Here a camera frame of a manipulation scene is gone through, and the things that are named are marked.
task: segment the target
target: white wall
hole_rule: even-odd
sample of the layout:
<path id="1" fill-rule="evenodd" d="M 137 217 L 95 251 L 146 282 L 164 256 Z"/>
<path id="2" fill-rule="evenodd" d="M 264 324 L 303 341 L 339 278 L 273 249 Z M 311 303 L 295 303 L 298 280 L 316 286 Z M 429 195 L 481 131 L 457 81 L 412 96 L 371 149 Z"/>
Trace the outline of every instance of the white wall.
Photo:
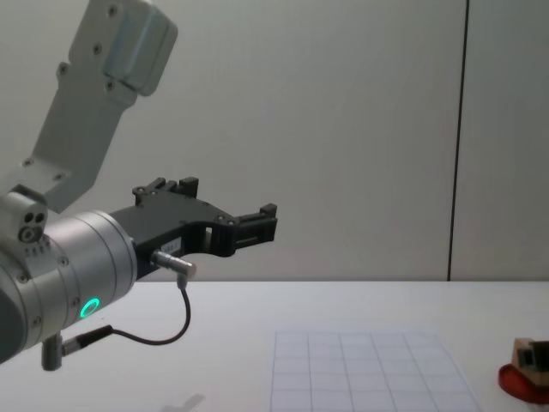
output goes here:
<path id="1" fill-rule="evenodd" d="M 180 32 L 165 76 L 68 213 L 195 175 L 234 214 L 280 207 L 275 243 L 193 257 L 199 278 L 445 279 L 464 0 L 158 4 Z M 30 153 L 84 8 L 0 2 L 0 173 Z"/>
<path id="2" fill-rule="evenodd" d="M 471 2 L 452 280 L 549 279 L 549 2 Z"/>

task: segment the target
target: silver connector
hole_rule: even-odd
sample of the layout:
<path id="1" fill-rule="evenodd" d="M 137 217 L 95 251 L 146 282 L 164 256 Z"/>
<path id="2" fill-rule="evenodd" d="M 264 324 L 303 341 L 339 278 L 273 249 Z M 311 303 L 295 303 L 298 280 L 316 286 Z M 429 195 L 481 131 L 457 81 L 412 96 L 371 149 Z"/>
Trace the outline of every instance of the silver connector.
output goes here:
<path id="1" fill-rule="evenodd" d="M 155 251 L 151 256 L 151 261 L 157 266 L 173 270 L 179 275 L 185 276 L 187 279 L 193 279 L 196 274 L 196 265 L 187 262 L 180 257 L 174 257 L 163 251 Z"/>

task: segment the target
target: red base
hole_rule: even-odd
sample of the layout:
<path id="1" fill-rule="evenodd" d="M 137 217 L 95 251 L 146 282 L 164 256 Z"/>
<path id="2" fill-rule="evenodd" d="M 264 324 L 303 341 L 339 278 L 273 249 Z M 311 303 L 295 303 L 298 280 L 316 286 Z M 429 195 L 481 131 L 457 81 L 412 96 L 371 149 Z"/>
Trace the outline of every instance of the red base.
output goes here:
<path id="1" fill-rule="evenodd" d="M 549 389 L 540 389 L 518 372 L 511 364 L 499 369 L 499 386 L 521 401 L 537 403 L 539 405 L 549 404 Z"/>

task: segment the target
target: white table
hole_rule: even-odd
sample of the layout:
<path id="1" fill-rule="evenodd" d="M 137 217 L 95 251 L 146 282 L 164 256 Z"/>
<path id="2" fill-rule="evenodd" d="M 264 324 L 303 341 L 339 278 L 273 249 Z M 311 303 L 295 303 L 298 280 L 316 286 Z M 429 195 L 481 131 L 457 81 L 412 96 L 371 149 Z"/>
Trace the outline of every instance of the white table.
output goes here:
<path id="1" fill-rule="evenodd" d="M 189 294 L 189 335 L 171 346 L 111 336 L 55 373 L 40 369 L 39 347 L 1 365 L 0 410 L 172 411 L 165 407 L 200 393 L 197 412 L 267 412 L 277 330 L 380 324 L 434 329 L 485 412 L 535 410 L 502 392 L 497 373 L 515 337 L 549 338 L 549 283 L 221 282 L 192 283 Z M 180 328 L 182 313 L 174 284 L 137 284 L 64 336 L 108 323 L 161 338 Z"/>

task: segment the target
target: wooden block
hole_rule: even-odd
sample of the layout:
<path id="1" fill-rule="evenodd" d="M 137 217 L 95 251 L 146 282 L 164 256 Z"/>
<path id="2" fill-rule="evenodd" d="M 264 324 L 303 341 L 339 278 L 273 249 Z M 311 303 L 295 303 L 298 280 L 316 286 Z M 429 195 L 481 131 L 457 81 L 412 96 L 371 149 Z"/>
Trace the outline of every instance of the wooden block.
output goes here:
<path id="1" fill-rule="evenodd" d="M 515 345 L 513 348 L 513 359 L 511 360 L 511 364 L 534 385 L 549 388 L 549 372 L 536 372 L 531 369 L 520 367 L 519 365 L 518 354 L 516 351 L 518 349 L 529 348 L 529 344 L 533 341 L 533 339 L 525 337 L 515 339 Z"/>

